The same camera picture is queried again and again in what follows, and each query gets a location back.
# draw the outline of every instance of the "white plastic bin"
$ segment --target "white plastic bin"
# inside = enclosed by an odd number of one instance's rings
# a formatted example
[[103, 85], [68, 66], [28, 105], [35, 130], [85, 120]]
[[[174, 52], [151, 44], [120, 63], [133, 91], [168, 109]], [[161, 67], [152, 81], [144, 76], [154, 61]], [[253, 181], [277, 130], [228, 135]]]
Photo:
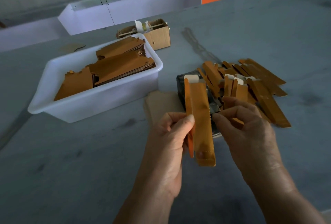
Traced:
[[153, 58], [156, 67], [53, 101], [66, 72], [78, 72], [86, 65], [95, 63], [97, 50], [122, 39], [52, 59], [46, 64], [28, 111], [32, 114], [46, 112], [72, 123], [140, 99], [157, 90], [158, 72], [163, 68], [163, 63], [143, 34], [132, 36], [146, 41], [146, 55]]

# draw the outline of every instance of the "flattened cardboard box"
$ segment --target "flattened cardboard box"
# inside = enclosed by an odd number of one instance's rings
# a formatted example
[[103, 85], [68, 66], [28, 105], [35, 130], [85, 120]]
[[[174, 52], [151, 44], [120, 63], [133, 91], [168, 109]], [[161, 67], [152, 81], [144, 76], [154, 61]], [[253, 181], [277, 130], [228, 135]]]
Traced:
[[[153, 30], [144, 33], [144, 36], [146, 37], [147, 41], [150, 43], [152, 48], [154, 50], [162, 49], [165, 47], [170, 46], [170, 34], [169, 34], [169, 27], [164, 22], [163, 19], [157, 19], [153, 21], [148, 22], [151, 26], [159, 25], [157, 27], [154, 27]], [[123, 38], [131, 34], [137, 33], [136, 26], [130, 26], [126, 27], [122, 30], [118, 30], [116, 37], [117, 38]]]

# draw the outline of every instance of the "gray tabletop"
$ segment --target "gray tabletop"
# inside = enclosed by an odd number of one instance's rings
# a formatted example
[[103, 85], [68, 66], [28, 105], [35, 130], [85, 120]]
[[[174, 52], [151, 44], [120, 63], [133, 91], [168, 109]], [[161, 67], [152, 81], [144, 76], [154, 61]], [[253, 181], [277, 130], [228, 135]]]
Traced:
[[[223, 0], [161, 16], [171, 47], [159, 89], [216, 57], [252, 58], [287, 81], [276, 98], [292, 128], [275, 128], [286, 167], [319, 210], [331, 208], [331, 0]], [[0, 131], [26, 110], [48, 60], [70, 42], [92, 47], [131, 23], [0, 54]], [[0, 152], [2, 223], [110, 223], [129, 193], [148, 124], [137, 100], [68, 124], [33, 115]], [[217, 165], [184, 158], [183, 185], [170, 223], [264, 223], [222, 138]]]

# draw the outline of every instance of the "person's left hand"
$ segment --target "person's left hand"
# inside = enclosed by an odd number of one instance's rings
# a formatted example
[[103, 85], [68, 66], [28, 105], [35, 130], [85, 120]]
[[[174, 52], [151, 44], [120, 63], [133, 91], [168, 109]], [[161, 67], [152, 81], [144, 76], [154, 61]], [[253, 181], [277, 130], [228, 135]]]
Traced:
[[148, 186], [177, 197], [182, 184], [184, 138], [194, 126], [194, 117], [166, 113], [152, 128], [135, 186]]

